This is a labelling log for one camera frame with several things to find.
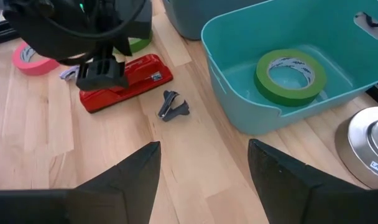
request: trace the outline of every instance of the tape core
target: tape core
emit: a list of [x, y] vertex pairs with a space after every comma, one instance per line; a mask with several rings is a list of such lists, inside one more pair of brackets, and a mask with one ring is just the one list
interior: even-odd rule
[[[305, 80], [307, 81], [307, 85], [302, 88], [287, 88], [286, 86], [282, 86], [281, 84], [275, 82], [275, 80], [270, 76], [269, 72], [273, 68], [278, 68], [278, 67], [288, 67], [288, 68], [297, 70], [304, 76]], [[281, 58], [271, 61], [268, 65], [267, 74], [268, 74], [268, 77], [272, 80], [272, 82], [288, 90], [303, 90], [303, 89], [308, 88], [315, 81], [315, 72], [313, 71], [313, 69], [298, 58], [281, 57]]]
[[21, 51], [21, 60], [24, 62], [29, 63], [30, 59], [33, 57], [35, 54], [35, 50], [31, 46], [26, 46], [23, 48]]

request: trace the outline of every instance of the green masking tape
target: green masking tape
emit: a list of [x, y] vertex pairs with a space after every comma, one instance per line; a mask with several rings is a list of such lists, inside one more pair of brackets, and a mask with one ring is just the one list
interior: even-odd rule
[[[150, 32], [149, 39], [139, 39], [139, 38], [128, 38], [129, 48], [132, 53], [136, 53], [145, 47], [147, 47], [152, 42], [153, 33]], [[114, 53], [121, 54], [120, 51], [114, 49]]]
[[[269, 71], [276, 67], [296, 69], [307, 80], [306, 87], [289, 89], [271, 79]], [[258, 61], [255, 83], [268, 100], [283, 106], [303, 106], [311, 103], [326, 85], [323, 66], [311, 56], [294, 49], [273, 50]]]

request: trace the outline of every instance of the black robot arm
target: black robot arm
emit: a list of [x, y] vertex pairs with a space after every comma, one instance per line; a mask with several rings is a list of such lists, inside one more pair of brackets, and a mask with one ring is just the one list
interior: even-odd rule
[[0, 0], [0, 8], [38, 54], [80, 65], [76, 84], [86, 91], [127, 88], [113, 48], [131, 55], [128, 37], [148, 39], [151, 32], [150, 0]]

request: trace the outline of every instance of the staple remover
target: staple remover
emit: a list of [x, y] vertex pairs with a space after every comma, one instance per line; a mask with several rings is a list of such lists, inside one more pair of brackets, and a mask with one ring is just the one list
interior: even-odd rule
[[172, 102], [179, 95], [179, 93], [177, 93], [176, 91], [165, 90], [163, 95], [164, 95], [164, 103], [158, 114], [160, 119], [167, 122], [178, 115], [190, 114], [189, 105], [186, 102], [186, 100], [180, 106], [177, 106], [176, 108], [172, 108]]

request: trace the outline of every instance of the tape roll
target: tape roll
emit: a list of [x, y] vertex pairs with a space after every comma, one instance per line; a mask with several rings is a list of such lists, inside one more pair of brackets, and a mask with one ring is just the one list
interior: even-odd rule
[[[306, 78], [303, 88], [286, 88], [272, 79], [270, 70], [277, 67], [296, 69]], [[311, 103], [326, 85], [323, 66], [311, 56], [294, 49], [271, 51], [261, 57], [257, 64], [255, 84], [258, 91], [270, 100], [283, 106], [303, 106]]]
[[[147, 47], [152, 42], [153, 33], [150, 32], [149, 39], [139, 39], [139, 38], [128, 38], [129, 48], [132, 53], [136, 53], [145, 47]], [[118, 49], [114, 49], [114, 53], [121, 54]]]
[[23, 42], [13, 53], [12, 62], [22, 73], [33, 76], [44, 75], [59, 66], [56, 60], [50, 58], [30, 62], [34, 54], [33, 48]]

